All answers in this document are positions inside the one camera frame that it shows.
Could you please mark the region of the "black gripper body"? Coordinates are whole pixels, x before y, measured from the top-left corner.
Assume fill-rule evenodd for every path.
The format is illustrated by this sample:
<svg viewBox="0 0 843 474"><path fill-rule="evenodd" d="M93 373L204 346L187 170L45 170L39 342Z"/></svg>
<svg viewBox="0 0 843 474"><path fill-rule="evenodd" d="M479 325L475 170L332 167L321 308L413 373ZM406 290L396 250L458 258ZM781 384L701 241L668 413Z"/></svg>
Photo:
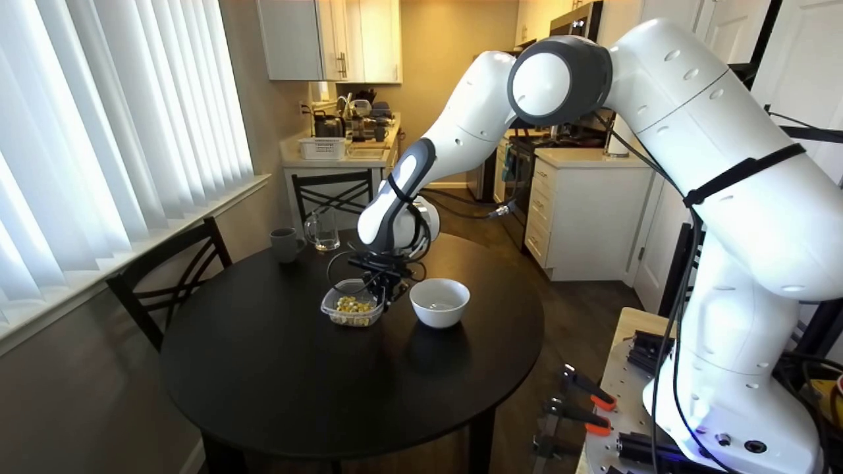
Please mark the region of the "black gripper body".
<svg viewBox="0 0 843 474"><path fill-rule="evenodd" d="M353 253L349 263L363 270L363 283L379 303L394 303L399 286L411 277L409 263L394 255Z"/></svg>

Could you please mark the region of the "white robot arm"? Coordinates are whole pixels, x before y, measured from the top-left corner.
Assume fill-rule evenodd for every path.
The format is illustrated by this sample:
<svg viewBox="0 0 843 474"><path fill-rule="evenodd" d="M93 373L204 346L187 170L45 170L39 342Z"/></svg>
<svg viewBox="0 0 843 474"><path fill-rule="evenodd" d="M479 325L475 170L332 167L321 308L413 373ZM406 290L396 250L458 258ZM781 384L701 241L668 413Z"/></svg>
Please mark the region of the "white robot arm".
<svg viewBox="0 0 843 474"><path fill-rule="evenodd" d="M703 41L651 17L614 43L546 36L473 59L359 215L382 263L441 230L423 190L479 166L504 130L614 109L701 229L690 295L644 404L680 452L730 474L823 474L819 427L774 378L806 303L843 298L843 192Z"/></svg>

